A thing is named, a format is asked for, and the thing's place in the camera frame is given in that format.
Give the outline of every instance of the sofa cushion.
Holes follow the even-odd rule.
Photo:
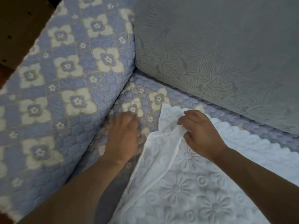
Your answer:
[[[299,0],[138,0],[136,66],[299,134]]]

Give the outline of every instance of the white quilted cover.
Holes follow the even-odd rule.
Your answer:
[[[159,131],[151,133],[110,223],[269,223],[216,165],[186,144],[183,112],[163,105]],[[225,143],[299,185],[299,154],[207,115]]]

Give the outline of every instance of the right hand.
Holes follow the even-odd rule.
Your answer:
[[[228,149],[209,118],[197,110],[184,112],[185,116],[178,119],[189,132],[184,138],[194,152],[214,162],[224,150]]]

